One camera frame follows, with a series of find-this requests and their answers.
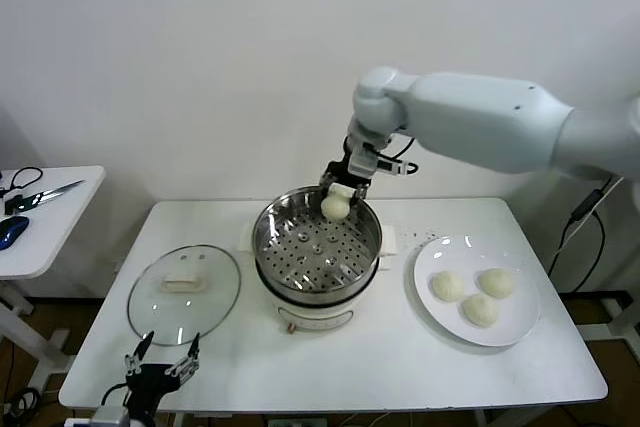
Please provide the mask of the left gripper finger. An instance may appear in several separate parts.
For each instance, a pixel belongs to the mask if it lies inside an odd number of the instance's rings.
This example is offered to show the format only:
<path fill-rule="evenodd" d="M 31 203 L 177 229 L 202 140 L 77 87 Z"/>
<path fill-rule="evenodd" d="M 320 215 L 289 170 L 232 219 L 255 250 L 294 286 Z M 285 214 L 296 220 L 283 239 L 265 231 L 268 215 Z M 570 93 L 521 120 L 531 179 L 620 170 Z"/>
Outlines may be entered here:
<path fill-rule="evenodd" d="M 191 378 L 199 369 L 200 333 L 191 341 L 185 357 L 165 370 L 165 374 L 173 378 Z"/>
<path fill-rule="evenodd" d="M 132 354 L 125 356 L 125 368 L 127 373 L 140 373 L 142 360 L 149 349 L 154 337 L 154 332 L 150 331 L 143 335 Z"/>

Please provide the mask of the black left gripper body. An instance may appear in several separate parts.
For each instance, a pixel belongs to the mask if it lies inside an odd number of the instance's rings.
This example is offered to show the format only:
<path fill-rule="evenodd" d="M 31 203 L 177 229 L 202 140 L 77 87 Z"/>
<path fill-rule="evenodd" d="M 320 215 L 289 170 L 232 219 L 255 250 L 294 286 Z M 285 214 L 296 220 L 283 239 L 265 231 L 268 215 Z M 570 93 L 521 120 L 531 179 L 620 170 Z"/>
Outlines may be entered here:
<path fill-rule="evenodd" d="M 125 403 L 130 415 L 154 415 L 162 398 L 179 389 L 179 378 L 167 373 L 170 364 L 143 364 L 139 373 L 126 377 L 130 395 Z"/>

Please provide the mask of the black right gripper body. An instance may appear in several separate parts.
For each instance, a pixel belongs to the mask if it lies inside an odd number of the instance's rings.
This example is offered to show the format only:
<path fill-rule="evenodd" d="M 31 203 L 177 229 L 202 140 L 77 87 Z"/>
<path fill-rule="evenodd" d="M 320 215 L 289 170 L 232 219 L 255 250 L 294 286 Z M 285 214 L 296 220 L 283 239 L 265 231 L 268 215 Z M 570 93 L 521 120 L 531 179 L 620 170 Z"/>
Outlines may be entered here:
<path fill-rule="evenodd" d="M 349 160 L 351 158 L 352 149 L 348 145 L 348 138 L 345 138 L 342 145 L 343 149 L 343 157 L 339 161 L 330 161 L 327 165 L 327 171 L 330 171 L 335 176 L 334 183 L 354 188 L 358 183 L 361 182 L 369 182 L 369 186 L 371 185 L 371 180 L 359 177 L 355 174 L 352 174 L 348 170 Z"/>

